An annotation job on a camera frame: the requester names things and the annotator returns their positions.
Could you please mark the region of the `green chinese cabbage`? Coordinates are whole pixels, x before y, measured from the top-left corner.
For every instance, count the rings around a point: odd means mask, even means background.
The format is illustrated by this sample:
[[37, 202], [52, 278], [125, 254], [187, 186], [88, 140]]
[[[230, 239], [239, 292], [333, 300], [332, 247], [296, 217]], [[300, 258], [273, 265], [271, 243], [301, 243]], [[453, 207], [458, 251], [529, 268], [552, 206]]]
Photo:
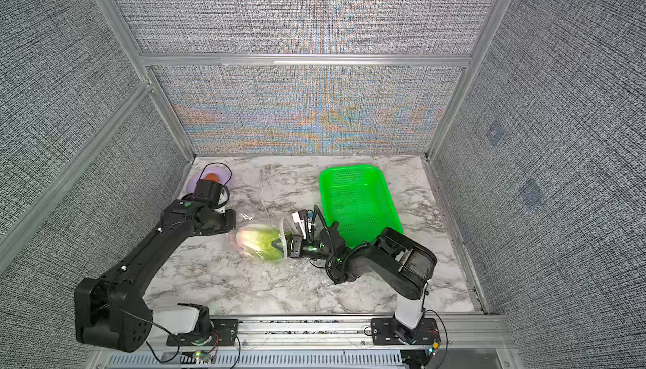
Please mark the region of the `green chinese cabbage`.
[[281, 239], [279, 229], [268, 224], [247, 224], [241, 227], [235, 236], [237, 246], [249, 256], [263, 261], [284, 259], [284, 252], [271, 245], [275, 239]]

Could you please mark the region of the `clear zip-top bag pink dots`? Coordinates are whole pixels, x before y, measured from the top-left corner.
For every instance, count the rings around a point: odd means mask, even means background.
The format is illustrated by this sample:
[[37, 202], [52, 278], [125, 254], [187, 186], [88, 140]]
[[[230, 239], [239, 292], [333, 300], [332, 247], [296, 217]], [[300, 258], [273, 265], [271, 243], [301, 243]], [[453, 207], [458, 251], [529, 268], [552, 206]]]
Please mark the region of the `clear zip-top bag pink dots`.
[[269, 218], [238, 214], [236, 227], [227, 239], [242, 256], [274, 262], [289, 259], [289, 236], [296, 233], [289, 214]]

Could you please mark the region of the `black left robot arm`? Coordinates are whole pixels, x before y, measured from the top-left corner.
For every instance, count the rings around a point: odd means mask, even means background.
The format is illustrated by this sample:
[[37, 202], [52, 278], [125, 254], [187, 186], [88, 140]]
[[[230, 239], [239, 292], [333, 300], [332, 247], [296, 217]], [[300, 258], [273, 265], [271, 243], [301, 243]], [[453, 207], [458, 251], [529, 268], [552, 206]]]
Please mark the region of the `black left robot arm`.
[[227, 234], [237, 213], [212, 209], [205, 202], [175, 200], [147, 236], [98, 278], [84, 278], [74, 291], [77, 342], [134, 352], [148, 338], [153, 312], [143, 296], [153, 278], [186, 239]]

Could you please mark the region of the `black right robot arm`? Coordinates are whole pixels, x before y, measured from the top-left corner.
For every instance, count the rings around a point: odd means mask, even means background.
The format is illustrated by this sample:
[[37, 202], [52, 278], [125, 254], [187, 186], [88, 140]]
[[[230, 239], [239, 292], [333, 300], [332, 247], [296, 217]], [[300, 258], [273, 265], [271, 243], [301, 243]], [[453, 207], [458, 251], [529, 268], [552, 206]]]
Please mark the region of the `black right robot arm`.
[[323, 224], [318, 235], [306, 241], [300, 234], [281, 232], [272, 248], [287, 258], [323, 260], [323, 270], [335, 284], [350, 283], [367, 273], [377, 274], [398, 294], [394, 320], [414, 330], [422, 322], [427, 288], [437, 266], [426, 247], [390, 227], [372, 241], [349, 247], [339, 224]]

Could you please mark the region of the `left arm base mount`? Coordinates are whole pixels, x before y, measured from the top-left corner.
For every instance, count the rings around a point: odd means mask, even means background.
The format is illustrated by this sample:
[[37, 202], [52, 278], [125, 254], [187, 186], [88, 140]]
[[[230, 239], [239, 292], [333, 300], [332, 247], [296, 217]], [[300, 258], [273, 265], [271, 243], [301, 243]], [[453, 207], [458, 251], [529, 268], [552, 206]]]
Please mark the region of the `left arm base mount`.
[[212, 319], [208, 307], [194, 303], [165, 309], [160, 318], [172, 333], [167, 346], [233, 346], [240, 324], [238, 319]]

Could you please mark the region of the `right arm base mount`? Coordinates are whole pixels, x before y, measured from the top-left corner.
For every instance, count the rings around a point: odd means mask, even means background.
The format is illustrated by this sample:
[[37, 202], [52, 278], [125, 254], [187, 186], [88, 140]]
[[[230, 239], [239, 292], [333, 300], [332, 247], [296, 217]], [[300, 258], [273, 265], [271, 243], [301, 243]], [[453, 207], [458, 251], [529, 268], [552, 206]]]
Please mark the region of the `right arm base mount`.
[[371, 319], [370, 334], [374, 345], [379, 346], [423, 346], [434, 355], [442, 345], [442, 336], [433, 318], [422, 318], [419, 324], [409, 329], [395, 317]]

